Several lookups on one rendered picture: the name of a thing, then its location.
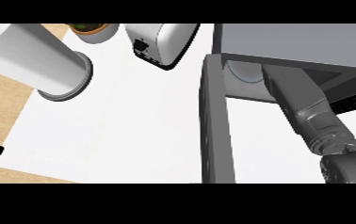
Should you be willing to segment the dark grey microwave door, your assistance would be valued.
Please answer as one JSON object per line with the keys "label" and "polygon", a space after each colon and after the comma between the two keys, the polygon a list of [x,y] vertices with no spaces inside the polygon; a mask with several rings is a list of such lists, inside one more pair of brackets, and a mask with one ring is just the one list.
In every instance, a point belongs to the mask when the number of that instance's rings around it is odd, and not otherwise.
{"label": "dark grey microwave door", "polygon": [[200,86],[203,183],[234,184],[235,170],[226,113],[226,87],[219,55],[203,61]]}

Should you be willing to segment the glass microwave turntable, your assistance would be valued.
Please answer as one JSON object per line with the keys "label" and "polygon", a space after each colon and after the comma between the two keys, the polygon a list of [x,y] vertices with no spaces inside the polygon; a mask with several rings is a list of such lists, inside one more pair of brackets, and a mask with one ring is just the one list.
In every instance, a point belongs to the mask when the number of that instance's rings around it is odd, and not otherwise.
{"label": "glass microwave turntable", "polygon": [[255,84],[263,80],[262,65],[259,63],[229,60],[226,65],[243,82]]}

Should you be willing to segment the white cylinder with grey rim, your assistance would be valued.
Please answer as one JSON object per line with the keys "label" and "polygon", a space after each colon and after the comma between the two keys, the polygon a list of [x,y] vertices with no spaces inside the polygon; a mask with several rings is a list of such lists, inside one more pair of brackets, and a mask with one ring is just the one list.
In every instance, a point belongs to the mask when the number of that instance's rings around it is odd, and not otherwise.
{"label": "white cylinder with grey rim", "polygon": [[62,102],[83,93],[94,64],[42,24],[0,24],[0,74],[36,88],[45,99]]}

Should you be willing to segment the potted plant in white pot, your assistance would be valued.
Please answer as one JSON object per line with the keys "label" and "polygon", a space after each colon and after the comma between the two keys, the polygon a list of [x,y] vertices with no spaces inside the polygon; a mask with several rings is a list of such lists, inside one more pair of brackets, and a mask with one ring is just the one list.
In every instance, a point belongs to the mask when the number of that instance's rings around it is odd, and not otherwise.
{"label": "potted plant in white pot", "polygon": [[89,44],[99,44],[108,41],[119,31],[120,24],[102,24],[91,31],[82,31],[74,26],[70,27],[77,37]]}

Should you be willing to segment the white appliance with black trim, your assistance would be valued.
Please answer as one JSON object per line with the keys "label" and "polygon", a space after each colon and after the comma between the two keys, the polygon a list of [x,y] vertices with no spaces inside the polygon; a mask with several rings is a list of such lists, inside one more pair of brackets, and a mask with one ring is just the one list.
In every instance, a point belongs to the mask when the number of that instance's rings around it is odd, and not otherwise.
{"label": "white appliance with black trim", "polygon": [[172,70],[187,53],[200,24],[126,24],[135,55]]}

